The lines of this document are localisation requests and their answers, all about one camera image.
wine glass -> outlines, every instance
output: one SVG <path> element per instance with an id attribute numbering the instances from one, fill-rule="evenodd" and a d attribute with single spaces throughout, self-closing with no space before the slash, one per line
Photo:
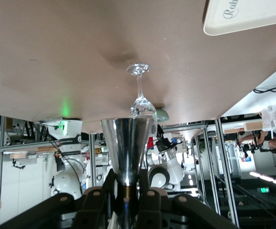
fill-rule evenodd
<path id="1" fill-rule="evenodd" d="M 146 63 L 136 63 L 127 67 L 127 72 L 137 77 L 138 97 L 133 103 L 129 117 L 134 118 L 149 118 L 154 120 L 152 125 L 151 135 L 157 135 L 157 113 L 153 104 L 144 97 L 142 93 L 141 77 L 149 71 L 149 66 Z"/>

silver funnel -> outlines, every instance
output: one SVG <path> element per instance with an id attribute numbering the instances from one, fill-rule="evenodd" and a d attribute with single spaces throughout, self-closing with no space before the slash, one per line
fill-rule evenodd
<path id="1" fill-rule="evenodd" d="M 144 118 L 114 118 L 101 121 L 119 185 L 136 185 L 144 147 L 153 122 L 152 119 Z"/>

white wall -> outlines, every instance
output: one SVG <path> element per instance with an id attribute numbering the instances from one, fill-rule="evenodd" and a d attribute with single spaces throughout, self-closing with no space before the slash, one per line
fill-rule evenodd
<path id="1" fill-rule="evenodd" d="M 0 223 L 39 204 L 51 196 L 48 184 L 56 173 L 53 155 L 40 156 L 37 163 L 21 170 L 3 162 Z"/>
<path id="2" fill-rule="evenodd" d="M 263 143 L 264 148 L 267 148 L 267 142 Z M 275 176 L 276 175 L 276 156 L 271 152 L 255 151 L 254 154 L 256 171 L 261 174 Z"/>

